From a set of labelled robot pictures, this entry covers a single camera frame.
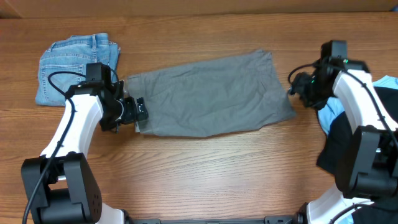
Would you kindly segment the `grey shorts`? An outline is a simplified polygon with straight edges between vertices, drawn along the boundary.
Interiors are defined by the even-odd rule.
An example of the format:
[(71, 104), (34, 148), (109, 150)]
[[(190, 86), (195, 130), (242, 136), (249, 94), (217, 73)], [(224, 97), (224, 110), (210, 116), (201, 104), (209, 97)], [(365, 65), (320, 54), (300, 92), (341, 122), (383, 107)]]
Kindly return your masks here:
[(142, 134), (202, 138), (295, 116), (264, 50), (131, 75), (127, 90), (148, 110), (136, 125)]

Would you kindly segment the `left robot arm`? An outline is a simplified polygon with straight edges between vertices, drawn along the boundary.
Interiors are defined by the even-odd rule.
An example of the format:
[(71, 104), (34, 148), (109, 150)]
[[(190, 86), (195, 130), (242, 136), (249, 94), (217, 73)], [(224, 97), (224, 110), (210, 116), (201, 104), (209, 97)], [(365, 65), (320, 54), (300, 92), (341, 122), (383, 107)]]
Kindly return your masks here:
[(49, 145), (36, 158), (26, 159), (21, 176), (27, 195), (22, 221), (34, 223), (132, 223), (125, 210), (112, 208), (87, 162), (96, 126), (117, 131), (149, 117), (144, 99), (124, 96), (124, 82), (112, 81), (115, 71), (89, 63), (84, 80), (61, 91), (65, 112)]

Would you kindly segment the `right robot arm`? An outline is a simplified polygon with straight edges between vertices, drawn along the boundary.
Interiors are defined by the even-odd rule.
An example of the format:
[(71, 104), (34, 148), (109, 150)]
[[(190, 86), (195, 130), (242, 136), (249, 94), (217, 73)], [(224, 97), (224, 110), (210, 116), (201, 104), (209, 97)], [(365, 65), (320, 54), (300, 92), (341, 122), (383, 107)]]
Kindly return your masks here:
[(321, 46), (309, 75), (293, 69), (289, 95), (299, 94), (304, 107), (320, 109), (339, 98), (352, 132), (335, 172), (335, 184), (317, 200), (305, 203), (291, 223), (338, 223), (363, 208), (382, 210), (378, 202), (397, 201), (397, 122), (377, 95), (364, 61), (347, 56), (344, 40)]

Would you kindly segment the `light blue t-shirt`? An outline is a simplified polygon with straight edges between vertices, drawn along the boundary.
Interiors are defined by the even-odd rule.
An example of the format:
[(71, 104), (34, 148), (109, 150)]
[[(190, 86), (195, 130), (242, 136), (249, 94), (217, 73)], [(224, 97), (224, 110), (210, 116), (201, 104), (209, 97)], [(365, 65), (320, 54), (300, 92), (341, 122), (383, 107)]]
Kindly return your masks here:
[[(384, 76), (380, 80), (377, 80), (373, 83), (374, 88), (382, 87), (382, 88), (391, 88), (397, 89), (397, 78), (390, 77), (388, 75)], [(343, 105), (341, 101), (337, 98), (331, 97), (328, 99), (324, 108), (318, 111), (318, 120), (322, 130), (325, 132), (326, 135), (330, 132), (330, 126), (332, 122), (344, 112)]]

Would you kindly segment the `black garment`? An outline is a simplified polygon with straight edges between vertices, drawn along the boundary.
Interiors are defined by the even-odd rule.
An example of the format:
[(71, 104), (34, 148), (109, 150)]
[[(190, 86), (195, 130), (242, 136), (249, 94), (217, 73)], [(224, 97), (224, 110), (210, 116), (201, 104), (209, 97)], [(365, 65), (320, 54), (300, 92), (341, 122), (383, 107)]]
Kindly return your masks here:
[[(376, 87), (375, 91), (391, 118), (397, 121), (397, 90)], [(317, 166), (334, 174), (338, 161), (348, 149), (351, 136), (352, 131), (347, 116), (345, 112), (342, 112), (330, 126), (330, 132), (325, 147), (318, 157)], [(397, 214), (365, 207), (348, 215), (341, 223), (397, 224)]]

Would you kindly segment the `folded blue denim jeans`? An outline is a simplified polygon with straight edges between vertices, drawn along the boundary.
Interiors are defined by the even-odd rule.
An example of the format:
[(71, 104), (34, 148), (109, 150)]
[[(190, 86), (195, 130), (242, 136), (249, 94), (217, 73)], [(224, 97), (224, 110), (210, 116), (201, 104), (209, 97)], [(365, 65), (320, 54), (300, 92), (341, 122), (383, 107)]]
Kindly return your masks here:
[(84, 80), (88, 63), (102, 63), (116, 69), (120, 48), (107, 33), (73, 35), (54, 42), (41, 56), (35, 102), (43, 106), (63, 106), (65, 98), (55, 87), (66, 92)]

